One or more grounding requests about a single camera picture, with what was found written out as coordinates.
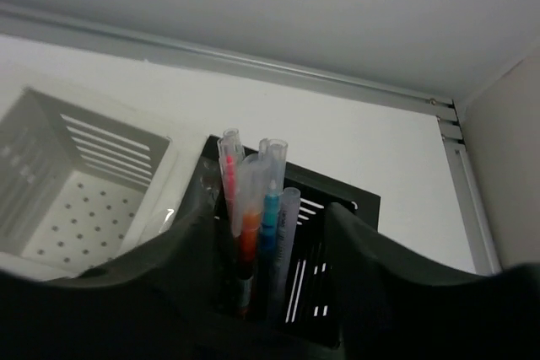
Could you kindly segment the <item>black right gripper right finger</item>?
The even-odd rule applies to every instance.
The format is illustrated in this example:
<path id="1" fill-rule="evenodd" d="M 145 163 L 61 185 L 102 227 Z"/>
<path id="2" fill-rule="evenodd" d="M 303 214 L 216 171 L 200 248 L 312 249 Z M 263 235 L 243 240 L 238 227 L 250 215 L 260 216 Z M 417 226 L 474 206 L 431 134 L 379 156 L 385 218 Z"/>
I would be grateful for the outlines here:
<path id="1" fill-rule="evenodd" d="M 539 266 L 460 271 L 327 209 L 327 262 L 348 359 L 536 359 Z"/>

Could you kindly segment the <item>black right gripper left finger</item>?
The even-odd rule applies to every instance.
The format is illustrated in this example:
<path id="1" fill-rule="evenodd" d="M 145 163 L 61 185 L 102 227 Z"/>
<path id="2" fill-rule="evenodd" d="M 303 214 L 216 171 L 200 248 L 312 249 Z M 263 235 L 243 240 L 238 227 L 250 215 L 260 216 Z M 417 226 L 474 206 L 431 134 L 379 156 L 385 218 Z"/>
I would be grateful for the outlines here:
<path id="1" fill-rule="evenodd" d="M 1 275 L 4 359 L 257 359 L 211 310 L 213 208 L 78 277 Z"/>

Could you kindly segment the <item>white green pen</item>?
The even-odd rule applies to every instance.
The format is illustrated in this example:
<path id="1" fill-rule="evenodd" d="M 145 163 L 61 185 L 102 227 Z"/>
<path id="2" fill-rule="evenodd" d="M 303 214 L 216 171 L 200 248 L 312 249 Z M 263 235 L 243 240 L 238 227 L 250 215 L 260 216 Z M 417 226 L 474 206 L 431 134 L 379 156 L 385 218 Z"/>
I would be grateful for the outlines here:
<path id="1" fill-rule="evenodd" d="M 284 303 L 289 263 L 294 245 L 295 230 L 300 212 L 300 190 L 287 187 L 283 190 L 278 218 L 277 245 L 273 265 L 273 284 L 268 305 L 271 323 L 278 320 Z"/>

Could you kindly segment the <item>orange red pen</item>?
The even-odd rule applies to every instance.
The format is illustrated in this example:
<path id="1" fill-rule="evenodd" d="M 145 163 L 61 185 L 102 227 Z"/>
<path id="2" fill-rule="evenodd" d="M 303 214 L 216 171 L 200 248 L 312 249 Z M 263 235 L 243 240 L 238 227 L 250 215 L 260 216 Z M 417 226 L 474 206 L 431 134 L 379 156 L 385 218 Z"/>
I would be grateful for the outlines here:
<path id="1" fill-rule="evenodd" d="M 247 316 L 250 308 L 258 233 L 262 223 L 264 199 L 270 182 L 269 170 L 270 163 L 255 153 L 246 157 L 239 170 L 235 214 L 236 222 L 240 225 L 237 259 L 239 283 L 237 313 L 241 319 Z"/>

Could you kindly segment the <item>red clear pen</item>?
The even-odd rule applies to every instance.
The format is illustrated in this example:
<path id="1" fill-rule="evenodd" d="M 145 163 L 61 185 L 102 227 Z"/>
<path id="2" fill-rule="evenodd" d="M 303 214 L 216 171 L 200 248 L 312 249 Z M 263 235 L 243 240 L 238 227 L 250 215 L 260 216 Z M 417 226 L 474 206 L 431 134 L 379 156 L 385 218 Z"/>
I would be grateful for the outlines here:
<path id="1" fill-rule="evenodd" d="M 240 236 L 241 225 L 235 219 L 237 172 L 246 156 L 240 140 L 239 130 L 236 128 L 225 130 L 222 137 L 217 141 L 217 147 L 224 199 L 229 215 L 231 233 L 234 238 L 238 238 Z"/>

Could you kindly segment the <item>blue clear pen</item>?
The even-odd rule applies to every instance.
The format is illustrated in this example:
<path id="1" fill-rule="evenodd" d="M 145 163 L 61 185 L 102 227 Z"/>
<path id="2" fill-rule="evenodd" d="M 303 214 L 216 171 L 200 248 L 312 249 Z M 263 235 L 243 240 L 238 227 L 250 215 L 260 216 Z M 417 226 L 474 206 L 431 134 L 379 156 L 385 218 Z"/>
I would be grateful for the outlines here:
<path id="1" fill-rule="evenodd" d="M 259 231 L 258 255 L 262 275 L 269 277 L 277 244 L 278 216 L 284 189 L 288 143 L 264 138 L 259 143 L 259 158 L 268 165 L 265 184 L 262 224 Z"/>

